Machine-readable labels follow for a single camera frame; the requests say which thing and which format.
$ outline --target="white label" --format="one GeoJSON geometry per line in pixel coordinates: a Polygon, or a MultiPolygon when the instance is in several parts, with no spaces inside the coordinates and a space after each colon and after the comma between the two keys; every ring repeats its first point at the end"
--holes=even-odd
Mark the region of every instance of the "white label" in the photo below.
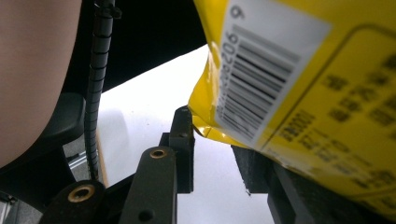
{"type": "Polygon", "coordinates": [[[329,23],[274,1],[230,0],[216,122],[255,147],[330,29],[329,23]]]}

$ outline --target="black metal bracket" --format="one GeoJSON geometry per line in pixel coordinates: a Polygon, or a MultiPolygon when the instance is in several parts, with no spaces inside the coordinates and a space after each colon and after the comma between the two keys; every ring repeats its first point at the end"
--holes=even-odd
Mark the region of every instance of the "black metal bracket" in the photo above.
{"type": "Polygon", "coordinates": [[[172,148],[146,150],[120,217],[120,224],[174,224],[177,218],[176,155],[172,148]]]}
{"type": "Polygon", "coordinates": [[[185,105],[176,110],[171,132],[163,133],[160,142],[177,154],[177,193],[193,191],[194,143],[192,114],[185,105]]]}
{"type": "Polygon", "coordinates": [[[106,190],[95,180],[67,187],[40,223],[175,224],[177,194],[193,189],[193,147],[192,116],[183,106],[160,146],[142,154],[134,175],[106,190]]]}
{"type": "Polygon", "coordinates": [[[233,153],[247,190],[268,193],[275,224],[390,223],[254,150],[233,147],[233,153]]]}

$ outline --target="white background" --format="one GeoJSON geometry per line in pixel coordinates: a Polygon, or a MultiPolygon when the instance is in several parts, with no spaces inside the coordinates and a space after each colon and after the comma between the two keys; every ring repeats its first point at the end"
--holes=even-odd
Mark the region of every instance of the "white background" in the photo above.
{"type": "MultiPolygon", "coordinates": [[[[142,152],[170,131],[202,74],[202,47],[156,67],[102,95],[98,136],[107,186],[135,172],[142,152]]],[[[248,196],[230,146],[195,134],[194,192],[177,195],[177,222],[274,223],[267,195],[248,196]]]]}

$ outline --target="plastic packaging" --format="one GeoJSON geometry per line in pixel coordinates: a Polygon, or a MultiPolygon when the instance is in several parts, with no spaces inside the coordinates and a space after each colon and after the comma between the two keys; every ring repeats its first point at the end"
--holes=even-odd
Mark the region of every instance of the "plastic packaging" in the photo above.
{"type": "Polygon", "coordinates": [[[396,221],[396,2],[195,0],[197,131],[396,221]]]}

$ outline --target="black cable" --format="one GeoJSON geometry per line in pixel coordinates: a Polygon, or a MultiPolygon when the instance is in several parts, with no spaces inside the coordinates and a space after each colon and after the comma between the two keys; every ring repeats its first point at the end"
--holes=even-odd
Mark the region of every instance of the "black cable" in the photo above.
{"type": "Polygon", "coordinates": [[[96,126],[99,103],[105,81],[108,51],[110,49],[113,19],[120,19],[121,11],[115,0],[95,0],[95,18],[92,32],[92,55],[84,119],[85,151],[90,178],[97,180],[98,154],[96,146],[96,126]]]}

